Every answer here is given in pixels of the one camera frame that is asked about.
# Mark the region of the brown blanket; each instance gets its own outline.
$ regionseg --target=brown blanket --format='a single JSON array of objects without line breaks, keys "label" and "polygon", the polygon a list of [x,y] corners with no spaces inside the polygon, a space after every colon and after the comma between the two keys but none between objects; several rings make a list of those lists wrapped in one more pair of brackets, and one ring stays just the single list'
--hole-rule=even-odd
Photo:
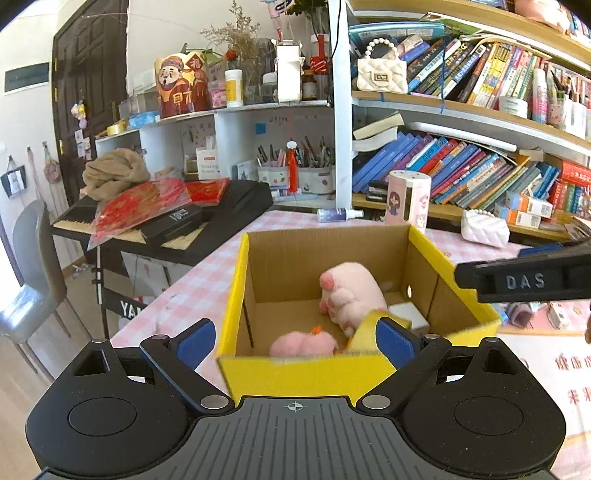
[{"label": "brown blanket", "polygon": [[141,155],[127,148],[107,152],[86,164],[82,180],[85,193],[91,198],[111,200],[122,191],[150,179],[150,172]]}]

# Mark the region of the quilted handbag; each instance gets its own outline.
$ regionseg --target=quilted handbag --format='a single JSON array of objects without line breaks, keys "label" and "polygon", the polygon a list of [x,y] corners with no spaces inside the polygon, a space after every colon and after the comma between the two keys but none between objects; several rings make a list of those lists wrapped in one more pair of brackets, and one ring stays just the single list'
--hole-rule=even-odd
[{"label": "quilted handbag", "polygon": [[[390,46],[395,59],[371,58],[371,52],[377,43]],[[357,88],[363,92],[408,93],[406,67],[406,62],[398,58],[394,43],[384,38],[372,40],[365,51],[365,57],[357,60]]]},{"label": "quilted handbag", "polygon": [[509,243],[509,227],[504,219],[485,210],[464,210],[462,237],[469,242],[503,248]]}]

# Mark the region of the chair leg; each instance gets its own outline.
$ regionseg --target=chair leg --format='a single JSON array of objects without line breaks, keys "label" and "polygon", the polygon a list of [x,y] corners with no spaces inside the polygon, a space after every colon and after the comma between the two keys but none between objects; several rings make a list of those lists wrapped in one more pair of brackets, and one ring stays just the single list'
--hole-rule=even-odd
[{"label": "chair leg", "polygon": [[35,368],[35,365],[33,365],[33,362],[31,362],[31,359],[27,356],[27,354],[24,352],[22,347],[18,343],[13,343],[13,345],[17,348],[18,353],[21,354],[22,359],[27,363],[27,365],[29,367],[31,367],[31,370],[33,370],[35,372],[35,375],[37,375],[38,372],[37,372],[37,369]]},{"label": "chair leg", "polygon": [[66,334],[66,336],[68,338],[72,337],[72,334],[68,331],[68,329],[66,328],[66,325],[64,325],[63,320],[60,317],[60,314],[57,313],[57,310],[55,312],[53,312],[53,316],[56,318],[57,323],[60,325],[61,329],[64,331],[64,333]]},{"label": "chair leg", "polygon": [[74,305],[72,305],[72,303],[70,302],[70,299],[68,297],[66,297],[65,302],[68,305],[68,307],[70,307],[70,310],[74,314],[74,317],[76,318],[76,320],[78,320],[78,323],[80,323],[80,326],[82,327],[82,329],[88,335],[88,339],[89,340],[92,340],[92,335],[88,331],[88,328],[86,328],[86,325],[84,325],[84,323],[82,322],[82,319],[80,318],[80,315],[78,315],[78,312],[76,311],[76,309],[74,308]]},{"label": "chair leg", "polygon": [[31,358],[32,362],[37,366],[37,368],[47,377],[47,379],[49,381],[53,382],[55,380],[55,378],[53,378],[53,375],[51,375],[49,373],[49,370],[47,368],[45,368],[45,365],[43,365],[43,363],[41,363],[41,360],[39,360],[39,357],[33,351],[33,349],[30,347],[30,345],[25,342],[25,343],[21,344],[21,347],[27,353],[27,355]]}]

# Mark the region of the pink plush toy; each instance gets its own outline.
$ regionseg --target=pink plush toy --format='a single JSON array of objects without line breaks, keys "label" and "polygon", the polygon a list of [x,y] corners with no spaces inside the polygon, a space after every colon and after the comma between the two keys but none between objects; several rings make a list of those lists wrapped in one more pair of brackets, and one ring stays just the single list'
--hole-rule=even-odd
[{"label": "pink plush toy", "polygon": [[320,287],[320,313],[328,313],[347,337],[353,336],[371,310],[388,308],[373,275],[359,263],[346,262],[327,270],[320,276]]},{"label": "pink plush toy", "polygon": [[566,33],[570,21],[556,0],[515,0],[515,13]]},{"label": "pink plush toy", "polygon": [[291,332],[280,336],[271,345],[269,355],[326,356],[335,353],[338,347],[335,338],[318,326],[311,333]]}]

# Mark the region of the dark wooden door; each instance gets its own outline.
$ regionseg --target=dark wooden door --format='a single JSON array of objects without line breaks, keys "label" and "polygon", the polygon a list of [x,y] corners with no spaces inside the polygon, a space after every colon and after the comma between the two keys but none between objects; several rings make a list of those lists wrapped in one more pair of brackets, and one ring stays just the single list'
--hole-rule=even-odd
[{"label": "dark wooden door", "polygon": [[[79,199],[85,161],[78,157],[74,132],[79,122],[72,115],[75,103],[84,101],[92,158],[95,135],[118,120],[117,106],[127,98],[125,88],[127,7],[129,0],[89,0],[53,39],[53,119],[61,173],[68,204]],[[127,275],[121,254],[102,248],[102,264]],[[87,255],[95,263],[94,252]]]}]

